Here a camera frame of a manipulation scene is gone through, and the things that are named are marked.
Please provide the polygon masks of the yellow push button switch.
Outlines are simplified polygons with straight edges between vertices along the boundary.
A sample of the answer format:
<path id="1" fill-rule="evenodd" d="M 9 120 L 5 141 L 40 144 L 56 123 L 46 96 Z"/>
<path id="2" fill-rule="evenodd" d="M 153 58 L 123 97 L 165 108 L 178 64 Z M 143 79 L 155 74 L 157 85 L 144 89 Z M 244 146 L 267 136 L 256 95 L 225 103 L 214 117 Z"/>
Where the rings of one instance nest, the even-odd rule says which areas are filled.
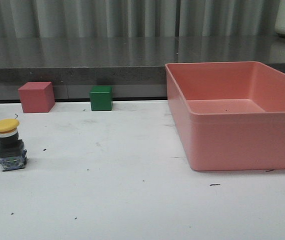
<path id="1" fill-rule="evenodd" d="M 0 120 L 0 166 L 3 172 L 24 169 L 27 164 L 27 150 L 22 139 L 19 139 L 15 118 Z"/>

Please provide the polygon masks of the green cube block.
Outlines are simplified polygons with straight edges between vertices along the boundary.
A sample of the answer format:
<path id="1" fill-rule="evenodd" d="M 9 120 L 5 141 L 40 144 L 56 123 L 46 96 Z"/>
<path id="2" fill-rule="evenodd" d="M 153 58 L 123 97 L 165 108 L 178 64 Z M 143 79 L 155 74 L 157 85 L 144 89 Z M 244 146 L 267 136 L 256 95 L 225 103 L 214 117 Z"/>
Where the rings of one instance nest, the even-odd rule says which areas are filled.
<path id="1" fill-rule="evenodd" d="M 111 111 L 113 108 L 113 92 L 111 86 L 93 86 L 90 90 L 89 98 L 92 111 Z"/>

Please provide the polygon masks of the dark grey counter shelf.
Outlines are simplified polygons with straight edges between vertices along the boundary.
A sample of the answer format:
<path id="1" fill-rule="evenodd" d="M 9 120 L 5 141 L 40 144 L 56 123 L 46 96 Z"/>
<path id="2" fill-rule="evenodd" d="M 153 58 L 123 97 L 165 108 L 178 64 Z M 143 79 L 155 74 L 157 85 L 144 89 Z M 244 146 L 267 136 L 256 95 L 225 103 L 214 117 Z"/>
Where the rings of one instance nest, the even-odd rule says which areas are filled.
<path id="1" fill-rule="evenodd" d="M 118 100 L 163 100 L 169 63 L 258 61 L 285 73 L 285 38 L 258 36 L 0 38 L 0 102 L 27 82 L 51 82 L 59 102 L 93 86 Z"/>

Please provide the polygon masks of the pink plastic bin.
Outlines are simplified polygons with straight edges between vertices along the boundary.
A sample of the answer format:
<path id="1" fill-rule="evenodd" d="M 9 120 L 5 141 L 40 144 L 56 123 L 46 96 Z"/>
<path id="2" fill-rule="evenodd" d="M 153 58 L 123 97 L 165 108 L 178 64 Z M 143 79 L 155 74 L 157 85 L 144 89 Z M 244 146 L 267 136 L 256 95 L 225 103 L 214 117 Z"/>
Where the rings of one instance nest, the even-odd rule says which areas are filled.
<path id="1" fill-rule="evenodd" d="M 257 61 L 168 63 L 165 70 L 193 170 L 285 169 L 285 73 Z"/>

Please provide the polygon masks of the pink cube block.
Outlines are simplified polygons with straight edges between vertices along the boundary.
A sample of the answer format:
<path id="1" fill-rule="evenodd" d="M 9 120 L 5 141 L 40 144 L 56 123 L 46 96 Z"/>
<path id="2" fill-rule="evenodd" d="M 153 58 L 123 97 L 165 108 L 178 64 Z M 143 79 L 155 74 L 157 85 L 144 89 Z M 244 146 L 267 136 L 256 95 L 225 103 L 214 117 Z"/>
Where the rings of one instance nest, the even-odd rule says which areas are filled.
<path id="1" fill-rule="evenodd" d="M 18 94 L 23 113 L 48 113 L 55 105 L 51 81 L 27 82 Z"/>

